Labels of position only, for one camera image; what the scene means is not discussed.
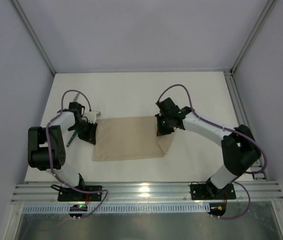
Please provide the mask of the beige cloth napkin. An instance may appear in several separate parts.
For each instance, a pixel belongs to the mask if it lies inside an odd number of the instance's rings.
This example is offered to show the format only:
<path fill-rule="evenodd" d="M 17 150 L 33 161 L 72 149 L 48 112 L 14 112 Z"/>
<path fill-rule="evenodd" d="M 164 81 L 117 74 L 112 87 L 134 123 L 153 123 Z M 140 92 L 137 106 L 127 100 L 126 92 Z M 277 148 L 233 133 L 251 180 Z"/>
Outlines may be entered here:
<path fill-rule="evenodd" d="M 157 135 L 155 116 L 106 118 L 97 121 L 94 162 L 163 158 L 174 134 Z"/>

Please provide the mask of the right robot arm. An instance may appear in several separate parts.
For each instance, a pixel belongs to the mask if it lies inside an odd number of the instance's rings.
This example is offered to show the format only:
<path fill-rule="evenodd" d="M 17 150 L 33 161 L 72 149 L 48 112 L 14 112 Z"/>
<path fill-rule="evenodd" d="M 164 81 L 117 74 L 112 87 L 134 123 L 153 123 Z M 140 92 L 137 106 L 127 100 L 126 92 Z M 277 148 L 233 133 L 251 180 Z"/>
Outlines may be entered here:
<path fill-rule="evenodd" d="M 234 200 L 234 181 L 260 157 L 251 130 L 240 125 L 229 130 L 216 127 L 196 116 L 189 106 L 179 108 L 171 98 L 156 102 L 157 136 L 174 133 L 175 129 L 193 132 L 214 142 L 222 150 L 221 167 L 205 183 L 190 184 L 192 200 Z"/>

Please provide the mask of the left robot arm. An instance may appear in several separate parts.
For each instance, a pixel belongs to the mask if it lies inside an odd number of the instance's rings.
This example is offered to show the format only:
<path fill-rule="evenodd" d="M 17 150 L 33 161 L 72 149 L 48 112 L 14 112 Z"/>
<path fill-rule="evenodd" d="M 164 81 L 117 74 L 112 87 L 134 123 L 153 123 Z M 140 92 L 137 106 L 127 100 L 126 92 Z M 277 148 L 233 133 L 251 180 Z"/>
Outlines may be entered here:
<path fill-rule="evenodd" d="M 78 102 L 61 109 L 45 127 L 33 126 L 27 134 L 27 161 L 31 168 L 51 174 L 64 189 L 81 195 L 99 194 L 88 191 L 82 175 L 67 164 L 64 134 L 76 132 L 80 140 L 96 144 L 99 111 L 89 110 Z"/>

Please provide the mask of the left controller board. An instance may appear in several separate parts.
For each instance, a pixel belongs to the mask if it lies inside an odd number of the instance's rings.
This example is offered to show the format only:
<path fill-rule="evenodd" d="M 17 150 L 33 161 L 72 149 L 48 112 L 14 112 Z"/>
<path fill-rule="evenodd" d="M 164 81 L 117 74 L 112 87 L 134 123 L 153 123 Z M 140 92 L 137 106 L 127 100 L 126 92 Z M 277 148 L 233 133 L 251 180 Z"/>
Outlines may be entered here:
<path fill-rule="evenodd" d="M 80 220 L 84 215 L 88 213 L 88 206 L 80 203 L 75 204 L 69 208 L 68 214 L 73 220 Z"/>

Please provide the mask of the controller board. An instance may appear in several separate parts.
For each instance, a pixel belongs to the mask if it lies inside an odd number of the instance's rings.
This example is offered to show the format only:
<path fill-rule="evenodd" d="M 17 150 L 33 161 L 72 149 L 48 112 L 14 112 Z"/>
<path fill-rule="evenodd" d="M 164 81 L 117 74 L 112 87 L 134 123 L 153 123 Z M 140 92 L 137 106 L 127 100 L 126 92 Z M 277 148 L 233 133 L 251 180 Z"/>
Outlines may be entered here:
<path fill-rule="evenodd" d="M 209 203 L 208 214 L 211 218 L 222 219 L 225 214 L 227 206 L 223 202 Z"/>
<path fill-rule="evenodd" d="M 88 206 L 80 203 L 75 204 L 69 208 L 68 214 L 73 220 L 80 220 L 84 215 L 88 213 Z"/>

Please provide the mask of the right controller board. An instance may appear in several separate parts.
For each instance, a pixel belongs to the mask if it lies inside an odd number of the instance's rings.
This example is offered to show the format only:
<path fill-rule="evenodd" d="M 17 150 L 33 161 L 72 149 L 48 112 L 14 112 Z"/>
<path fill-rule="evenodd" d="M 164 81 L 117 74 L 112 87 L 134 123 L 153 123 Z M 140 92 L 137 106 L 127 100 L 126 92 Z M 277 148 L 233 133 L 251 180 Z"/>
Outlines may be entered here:
<path fill-rule="evenodd" d="M 208 214 L 211 218 L 222 219 L 225 214 L 227 206 L 223 202 L 209 203 Z"/>

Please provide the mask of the green handled knife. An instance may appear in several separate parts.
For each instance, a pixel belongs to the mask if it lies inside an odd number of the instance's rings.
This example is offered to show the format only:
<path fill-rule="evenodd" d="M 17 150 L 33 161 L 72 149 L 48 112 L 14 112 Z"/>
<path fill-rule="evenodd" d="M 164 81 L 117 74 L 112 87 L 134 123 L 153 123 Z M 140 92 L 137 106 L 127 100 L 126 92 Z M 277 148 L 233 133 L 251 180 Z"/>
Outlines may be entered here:
<path fill-rule="evenodd" d="M 75 95 L 75 97 L 74 97 L 74 99 L 73 99 L 73 102 L 76 102 L 76 101 L 78 100 L 79 95 L 80 95 L 79 93 L 77 93 L 77 94 Z M 71 145 L 71 143 L 73 142 L 73 140 L 75 139 L 75 137 L 77 136 L 77 134 L 78 134 L 77 131 L 74 131 L 74 132 L 72 133 L 70 139 L 68 140 L 68 142 L 67 142 L 67 144 L 66 144 L 66 147 L 67 147 L 67 148 Z"/>

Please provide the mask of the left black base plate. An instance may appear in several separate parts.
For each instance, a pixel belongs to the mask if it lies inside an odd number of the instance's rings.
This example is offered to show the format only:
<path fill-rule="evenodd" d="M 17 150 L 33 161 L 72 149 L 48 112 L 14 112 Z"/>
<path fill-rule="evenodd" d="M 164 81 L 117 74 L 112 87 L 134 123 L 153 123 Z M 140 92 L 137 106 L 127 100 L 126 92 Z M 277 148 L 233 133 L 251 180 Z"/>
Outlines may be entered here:
<path fill-rule="evenodd" d="M 58 192 L 59 202 L 100 202 L 102 200 L 102 193 L 82 193 L 56 184 L 50 187 Z"/>

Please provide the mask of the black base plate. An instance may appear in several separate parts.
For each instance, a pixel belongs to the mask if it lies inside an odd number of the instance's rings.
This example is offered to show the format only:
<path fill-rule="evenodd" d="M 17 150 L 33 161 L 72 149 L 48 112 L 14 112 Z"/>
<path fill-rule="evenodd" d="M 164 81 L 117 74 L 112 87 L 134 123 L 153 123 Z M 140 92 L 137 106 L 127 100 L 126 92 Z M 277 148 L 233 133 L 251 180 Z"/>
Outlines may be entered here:
<path fill-rule="evenodd" d="M 56 184 L 50 187 L 58 192 L 59 202 L 100 202 L 102 200 L 102 193 L 82 193 Z"/>
<path fill-rule="evenodd" d="M 189 185 L 192 200 L 235 200 L 236 193 L 232 183 L 218 189 L 212 184 L 192 182 Z"/>

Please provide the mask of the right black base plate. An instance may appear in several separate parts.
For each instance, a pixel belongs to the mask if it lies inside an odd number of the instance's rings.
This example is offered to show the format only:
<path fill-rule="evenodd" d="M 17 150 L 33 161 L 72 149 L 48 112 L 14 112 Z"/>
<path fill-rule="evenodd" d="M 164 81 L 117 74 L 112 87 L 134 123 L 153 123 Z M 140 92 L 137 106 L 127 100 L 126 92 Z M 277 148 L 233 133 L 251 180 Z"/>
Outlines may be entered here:
<path fill-rule="evenodd" d="M 232 183 L 218 189 L 212 184 L 192 182 L 189 185 L 192 200 L 235 200 L 236 193 Z"/>

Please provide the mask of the front aluminium rail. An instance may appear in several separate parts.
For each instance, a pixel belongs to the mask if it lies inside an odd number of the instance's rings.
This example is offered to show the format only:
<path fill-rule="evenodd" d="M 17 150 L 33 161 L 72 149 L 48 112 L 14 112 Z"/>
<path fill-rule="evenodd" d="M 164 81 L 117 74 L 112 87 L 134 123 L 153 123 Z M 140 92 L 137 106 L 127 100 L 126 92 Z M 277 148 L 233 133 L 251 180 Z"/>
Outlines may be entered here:
<path fill-rule="evenodd" d="M 51 188 L 55 182 L 28 182 L 16 185 L 12 204 L 56 203 L 58 192 Z M 107 203 L 178 203 L 192 202 L 191 187 L 196 182 L 87 182 L 108 191 Z M 234 184 L 236 199 L 229 202 L 283 201 L 283 192 L 276 181 L 244 181 Z"/>

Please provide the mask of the left frame post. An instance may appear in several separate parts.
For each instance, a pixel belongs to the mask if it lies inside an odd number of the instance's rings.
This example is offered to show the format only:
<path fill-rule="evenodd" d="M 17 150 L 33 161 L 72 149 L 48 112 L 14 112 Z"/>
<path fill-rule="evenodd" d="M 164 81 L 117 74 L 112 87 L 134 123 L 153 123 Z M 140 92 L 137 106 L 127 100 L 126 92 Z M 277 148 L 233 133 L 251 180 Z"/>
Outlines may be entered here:
<path fill-rule="evenodd" d="M 50 73 L 53 76 L 55 76 L 57 72 L 56 72 L 49 56 L 47 55 L 47 52 L 45 51 L 38 35 L 36 34 L 29 18 L 27 17 L 25 11 L 23 10 L 23 7 L 20 4 L 20 1 L 19 0 L 10 0 L 9 2 L 11 3 L 11 5 L 12 5 L 13 9 L 15 10 L 19 19 L 21 20 L 21 23 L 23 24 L 27 34 L 29 35 L 29 37 L 30 37 L 31 41 L 33 42 L 35 48 L 37 49 L 38 53 L 40 54 L 41 58 L 43 59 L 45 65 L 49 69 Z"/>

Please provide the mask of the frame post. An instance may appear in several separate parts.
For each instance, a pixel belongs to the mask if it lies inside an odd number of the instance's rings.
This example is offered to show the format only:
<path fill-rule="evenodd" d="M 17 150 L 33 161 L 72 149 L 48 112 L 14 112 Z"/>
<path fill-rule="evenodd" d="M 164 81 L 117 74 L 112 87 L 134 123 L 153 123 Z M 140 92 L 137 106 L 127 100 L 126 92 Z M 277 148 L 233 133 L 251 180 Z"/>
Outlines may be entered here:
<path fill-rule="evenodd" d="M 23 7 L 20 4 L 20 1 L 19 0 L 10 0 L 9 2 L 11 3 L 11 5 L 12 5 L 13 9 L 15 10 L 19 19 L 21 20 L 21 23 L 23 24 L 27 34 L 29 35 L 29 37 L 30 37 L 31 41 L 33 42 L 35 48 L 37 49 L 38 53 L 40 54 L 41 58 L 43 59 L 45 65 L 49 69 L 50 73 L 53 76 L 55 76 L 57 72 L 56 72 L 49 56 L 47 55 L 47 52 L 45 51 L 38 35 L 36 34 L 29 18 L 27 17 L 25 11 L 23 10 Z"/>
<path fill-rule="evenodd" d="M 239 66 L 241 65 L 242 61 L 246 57 L 248 51 L 252 47 L 253 43 L 255 42 L 256 38 L 258 37 L 260 31 L 263 29 L 267 19 L 269 18 L 270 14 L 272 13 L 274 7 L 277 4 L 277 0 L 267 0 L 264 7 L 262 8 L 260 14 L 258 15 L 252 29 L 250 30 L 248 37 L 246 38 L 242 48 L 240 49 L 239 54 L 237 55 L 234 64 L 230 69 L 230 73 L 234 75 L 238 70 Z"/>

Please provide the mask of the right frame post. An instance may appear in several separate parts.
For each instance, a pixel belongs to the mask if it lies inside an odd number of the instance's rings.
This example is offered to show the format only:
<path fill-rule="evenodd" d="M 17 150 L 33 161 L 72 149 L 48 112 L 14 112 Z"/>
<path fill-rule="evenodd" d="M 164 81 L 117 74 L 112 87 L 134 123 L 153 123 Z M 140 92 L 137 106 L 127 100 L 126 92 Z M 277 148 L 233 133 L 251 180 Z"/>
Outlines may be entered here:
<path fill-rule="evenodd" d="M 258 37 L 260 31 L 263 29 L 267 19 L 269 18 L 270 14 L 272 13 L 274 7 L 277 4 L 277 0 L 267 0 L 264 7 L 262 8 L 260 14 L 258 15 L 252 29 L 250 30 L 248 37 L 246 38 L 242 48 L 240 49 L 239 54 L 237 55 L 234 64 L 230 69 L 230 73 L 234 75 L 238 70 L 239 66 L 241 65 L 242 61 L 246 57 L 248 51 L 252 47 L 253 43 L 255 42 L 256 38 Z"/>

